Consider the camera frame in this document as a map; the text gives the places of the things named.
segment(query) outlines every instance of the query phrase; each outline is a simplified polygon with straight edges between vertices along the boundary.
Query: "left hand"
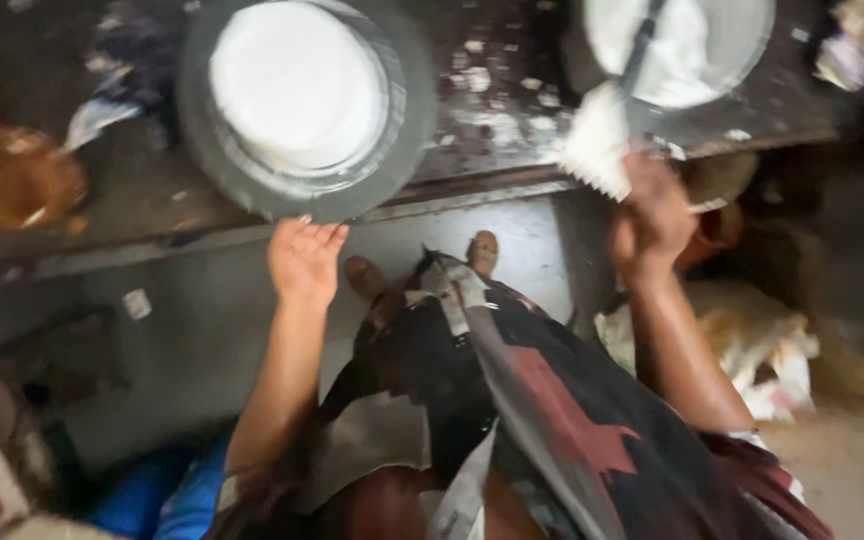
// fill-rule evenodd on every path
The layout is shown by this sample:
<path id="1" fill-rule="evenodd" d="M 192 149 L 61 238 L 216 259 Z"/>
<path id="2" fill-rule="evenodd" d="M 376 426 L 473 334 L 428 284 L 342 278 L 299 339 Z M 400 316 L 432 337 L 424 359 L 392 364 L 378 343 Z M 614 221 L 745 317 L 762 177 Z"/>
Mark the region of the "left hand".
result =
<path id="1" fill-rule="evenodd" d="M 310 221 L 303 215 L 278 224 L 269 244 L 269 271 L 282 305 L 324 312 L 338 287 L 339 250 L 349 237 L 349 226 Z"/>

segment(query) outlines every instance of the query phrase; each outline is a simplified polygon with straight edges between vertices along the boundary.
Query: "bare foot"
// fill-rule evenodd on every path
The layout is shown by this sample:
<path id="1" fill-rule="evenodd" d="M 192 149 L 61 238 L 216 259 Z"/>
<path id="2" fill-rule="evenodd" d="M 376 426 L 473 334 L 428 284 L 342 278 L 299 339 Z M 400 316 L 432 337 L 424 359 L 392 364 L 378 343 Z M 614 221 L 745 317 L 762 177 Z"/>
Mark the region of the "bare foot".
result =
<path id="1" fill-rule="evenodd" d="M 389 286 L 376 265 L 364 256 L 356 254 L 349 257 L 342 264 L 342 269 L 352 290 L 369 304 Z"/>
<path id="2" fill-rule="evenodd" d="M 498 240 L 496 235 L 489 230 L 479 230 L 475 237 L 468 243 L 468 251 L 465 252 L 468 265 L 479 274 L 491 279 L 492 273 L 498 264 Z"/>

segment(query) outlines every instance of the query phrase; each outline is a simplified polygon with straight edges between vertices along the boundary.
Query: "person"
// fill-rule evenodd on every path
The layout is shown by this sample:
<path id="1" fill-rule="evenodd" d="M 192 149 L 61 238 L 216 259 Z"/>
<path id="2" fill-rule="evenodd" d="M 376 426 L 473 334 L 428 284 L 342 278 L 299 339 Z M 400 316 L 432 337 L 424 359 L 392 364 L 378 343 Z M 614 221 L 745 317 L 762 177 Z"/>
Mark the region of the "person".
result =
<path id="1" fill-rule="evenodd" d="M 426 251 L 389 283 L 343 265 L 370 309 L 317 404 L 346 225 L 285 219 L 270 242 L 269 348 L 205 538 L 832 538 L 703 337 L 673 263 L 695 219 L 677 178 L 624 159 L 610 239 L 638 380 L 466 261 Z"/>

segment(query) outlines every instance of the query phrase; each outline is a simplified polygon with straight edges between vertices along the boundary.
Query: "dark wooden table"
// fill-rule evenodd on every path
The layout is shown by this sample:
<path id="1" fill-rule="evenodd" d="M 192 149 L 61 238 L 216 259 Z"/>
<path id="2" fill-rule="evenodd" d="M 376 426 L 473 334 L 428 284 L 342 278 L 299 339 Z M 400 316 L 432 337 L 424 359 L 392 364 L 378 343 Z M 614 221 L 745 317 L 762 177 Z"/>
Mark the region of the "dark wooden table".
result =
<path id="1" fill-rule="evenodd" d="M 83 56 L 107 3 L 28 0 L 22 3 L 27 8 L 16 11 L 9 6 L 17 3 L 0 0 L 4 123 L 65 137 L 69 118 L 97 83 Z M 172 20 L 180 24 L 196 17 L 194 5 L 184 0 L 154 3 L 171 4 Z M 791 35 L 794 28 L 814 26 L 822 8 L 808 0 L 777 4 L 772 41 L 749 79 L 688 116 L 646 111 L 652 131 L 693 155 L 835 136 L 835 90 L 811 77 L 804 60 L 807 44 Z M 552 165 L 578 101 L 568 90 L 559 54 L 570 6 L 533 0 L 402 0 L 400 5 L 424 23 L 438 67 L 440 104 L 424 162 L 386 206 L 561 184 L 564 177 Z M 136 244 L 167 249 L 263 224 L 220 195 L 181 144 L 154 150 L 142 122 L 114 126 L 79 151 L 89 177 L 89 196 L 76 216 L 84 229 L 59 225 L 0 232 L 0 264 L 28 268 L 42 258 Z M 750 139 L 726 139 L 731 129 Z M 114 256 L 109 263 L 115 263 Z"/>

